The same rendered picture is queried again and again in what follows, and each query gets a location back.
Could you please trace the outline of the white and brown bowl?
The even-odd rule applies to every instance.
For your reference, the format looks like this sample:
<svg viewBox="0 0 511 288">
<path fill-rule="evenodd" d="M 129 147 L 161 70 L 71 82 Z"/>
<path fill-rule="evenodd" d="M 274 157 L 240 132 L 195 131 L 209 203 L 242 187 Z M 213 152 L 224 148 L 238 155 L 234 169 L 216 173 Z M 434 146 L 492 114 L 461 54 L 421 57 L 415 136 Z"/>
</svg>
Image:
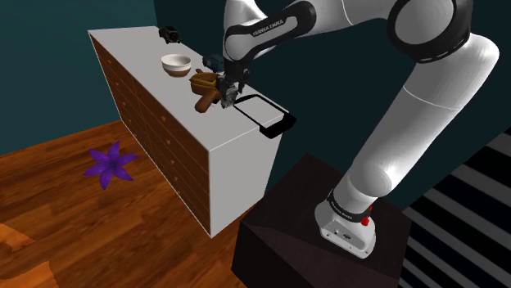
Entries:
<svg viewBox="0 0 511 288">
<path fill-rule="evenodd" d="M 192 68 L 191 59 L 181 54 L 169 54 L 161 58 L 164 71 L 171 77 L 186 76 Z"/>
</svg>

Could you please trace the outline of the black tablet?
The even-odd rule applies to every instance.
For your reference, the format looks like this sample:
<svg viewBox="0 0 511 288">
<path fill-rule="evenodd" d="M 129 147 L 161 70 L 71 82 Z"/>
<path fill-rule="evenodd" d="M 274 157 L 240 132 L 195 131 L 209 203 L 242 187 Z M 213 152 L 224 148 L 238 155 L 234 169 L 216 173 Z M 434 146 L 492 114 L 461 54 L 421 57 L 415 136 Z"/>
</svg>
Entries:
<svg viewBox="0 0 511 288">
<path fill-rule="evenodd" d="M 259 132 L 268 139 L 286 132 L 296 122 L 296 118 L 289 111 L 260 94 L 240 97 L 233 107 L 254 122 Z"/>
</svg>

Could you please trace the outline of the white chest of drawers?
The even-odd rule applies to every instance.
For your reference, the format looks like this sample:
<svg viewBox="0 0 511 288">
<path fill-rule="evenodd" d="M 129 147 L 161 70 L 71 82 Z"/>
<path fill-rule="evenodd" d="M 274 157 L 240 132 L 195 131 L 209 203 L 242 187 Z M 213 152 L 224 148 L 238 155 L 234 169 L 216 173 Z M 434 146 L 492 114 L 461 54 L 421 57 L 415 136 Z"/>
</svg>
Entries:
<svg viewBox="0 0 511 288">
<path fill-rule="evenodd" d="M 281 138 L 268 139 L 233 106 L 196 112 L 189 77 L 161 64 L 181 54 L 196 71 L 200 54 L 166 44 L 155 26 L 88 34 L 122 122 L 209 236 L 263 197 Z"/>
</svg>

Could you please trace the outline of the purple flower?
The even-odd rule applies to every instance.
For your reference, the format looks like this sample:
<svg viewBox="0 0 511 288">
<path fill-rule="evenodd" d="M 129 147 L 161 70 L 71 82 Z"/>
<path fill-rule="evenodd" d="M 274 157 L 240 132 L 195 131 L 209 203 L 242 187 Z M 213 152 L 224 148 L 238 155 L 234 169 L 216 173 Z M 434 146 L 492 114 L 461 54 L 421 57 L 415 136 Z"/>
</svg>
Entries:
<svg viewBox="0 0 511 288">
<path fill-rule="evenodd" d="M 124 169 L 124 166 L 139 159 L 139 156 L 133 153 L 121 155 L 119 141 L 112 144 L 106 154 L 94 149 L 89 149 L 88 151 L 95 165 L 88 168 L 83 175 L 99 176 L 100 186 L 103 190 L 107 189 L 113 177 L 125 181 L 133 181 L 133 178 Z"/>
</svg>

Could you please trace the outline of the dark robot stand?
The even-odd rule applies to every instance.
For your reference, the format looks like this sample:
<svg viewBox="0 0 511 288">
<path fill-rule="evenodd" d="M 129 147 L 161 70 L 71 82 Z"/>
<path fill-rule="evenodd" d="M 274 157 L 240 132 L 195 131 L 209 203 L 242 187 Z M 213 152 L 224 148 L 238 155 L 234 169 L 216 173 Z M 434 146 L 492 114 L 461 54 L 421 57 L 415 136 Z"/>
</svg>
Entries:
<svg viewBox="0 0 511 288">
<path fill-rule="evenodd" d="M 242 219 L 231 270 L 246 288 L 398 288 L 411 221 L 394 205 L 374 203 L 366 259 L 321 237 L 314 209 L 340 179 L 305 154 Z"/>
</svg>

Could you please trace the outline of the brown wooden scoop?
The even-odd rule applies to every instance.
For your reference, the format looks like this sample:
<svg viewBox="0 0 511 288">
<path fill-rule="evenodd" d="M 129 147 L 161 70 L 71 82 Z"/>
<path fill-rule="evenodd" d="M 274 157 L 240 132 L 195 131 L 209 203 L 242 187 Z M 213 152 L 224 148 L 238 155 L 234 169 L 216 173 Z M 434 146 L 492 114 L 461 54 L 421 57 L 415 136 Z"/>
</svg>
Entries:
<svg viewBox="0 0 511 288">
<path fill-rule="evenodd" d="M 219 102 L 221 93 L 216 87 L 218 77 L 217 73 L 196 69 L 196 73 L 189 79 L 192 92 L 201 97 L 195 105 L 197 112 L 205 113 L 212 104 Z"/>
</svg>

